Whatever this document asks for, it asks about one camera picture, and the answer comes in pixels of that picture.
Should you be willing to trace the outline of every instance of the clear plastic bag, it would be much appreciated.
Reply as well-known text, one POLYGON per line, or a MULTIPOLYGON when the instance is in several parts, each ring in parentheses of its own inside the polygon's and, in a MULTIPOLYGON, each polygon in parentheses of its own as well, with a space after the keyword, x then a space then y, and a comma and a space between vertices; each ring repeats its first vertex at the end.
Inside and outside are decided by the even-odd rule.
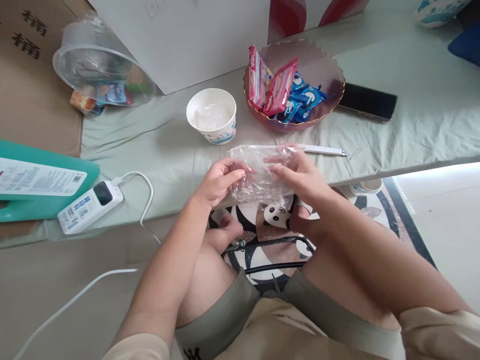
POLYGON ((230 187, 233 198, 242 203, 260 201, 265 204, 289 206, 285 198, 292 193, 289 185, 271 170, 273 165, 292 169, 298 150, 289 146, 240 145, 229 151, 233 170, 245 169, 245 176, 230 187))

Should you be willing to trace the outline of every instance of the khaki shorts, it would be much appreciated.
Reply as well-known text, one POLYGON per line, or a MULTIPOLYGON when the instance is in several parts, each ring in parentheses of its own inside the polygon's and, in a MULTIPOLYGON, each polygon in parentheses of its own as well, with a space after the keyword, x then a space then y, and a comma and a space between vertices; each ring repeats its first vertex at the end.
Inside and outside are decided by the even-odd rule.
MULTIPOLYGON (((400 331, 383 330, 337 304, 297 270, 283 289, 283 297, 327 336, 366 353, 386 359, 403 355, 400 331)), ((260 299, 242 269, 222 297, 202 316, 175 331, 184 359, 211 360, 240 334, 260 299)))

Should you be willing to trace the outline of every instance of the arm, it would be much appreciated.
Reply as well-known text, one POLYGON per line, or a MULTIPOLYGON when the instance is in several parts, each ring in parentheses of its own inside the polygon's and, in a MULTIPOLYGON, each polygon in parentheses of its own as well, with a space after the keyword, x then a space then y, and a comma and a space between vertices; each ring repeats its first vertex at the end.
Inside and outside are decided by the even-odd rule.
POLYGON ((135 334, 149 333, 169 348, 179 306, 190 285, 212 207, 227 195, 228 187, 245 174, 229 170, 233 162, 215 162, 197 191, 182 209, 145 270, 113 345, 135 334))
POLYGON ((397 318, 418 307, 442 313, 473 312, 423 257, 333 191, 301 150, 294 170, 273 167, 318 212, 321 220, 317 221, 324 222, 363 283, 397 318))

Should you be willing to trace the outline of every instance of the leg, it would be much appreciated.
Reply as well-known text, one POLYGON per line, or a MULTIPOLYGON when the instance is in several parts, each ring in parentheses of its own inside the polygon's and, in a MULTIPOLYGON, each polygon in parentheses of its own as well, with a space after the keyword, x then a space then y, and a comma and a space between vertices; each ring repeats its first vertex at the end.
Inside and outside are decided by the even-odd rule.
POLYGON ((385 358, 401 355, 396 318, 373 299, 322 220, 307 220, 309 215, 297 206, 290 220, 292 231, 305 235, 316 250, 285 286, 288 301, 334 340, 385 358))
POLYGON ((231 215, 224 216, 220 226, 222 228, 205 232, 190 288, 178 310, 177 328, 191 323, 210 309, 237 278, 237 272, 220 255, 242 235, 242 226, 231 215))
POLYGON ((221 258, 243 232, 231 215, 222 228, 209 229, 200 249, 190 288, 178 310, 175 337, 184 358, 216 358, 242 331, 260 295, 242 270, 221 258))

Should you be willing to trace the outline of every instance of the green bottle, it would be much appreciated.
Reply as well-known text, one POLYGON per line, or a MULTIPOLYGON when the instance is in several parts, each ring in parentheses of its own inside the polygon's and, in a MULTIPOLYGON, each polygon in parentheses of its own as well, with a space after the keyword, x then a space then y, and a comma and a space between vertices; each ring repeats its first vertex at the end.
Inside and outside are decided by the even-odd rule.
POLYGON ((0 139, 0 223, 56 218, 99 173, 93 162, 0 139))

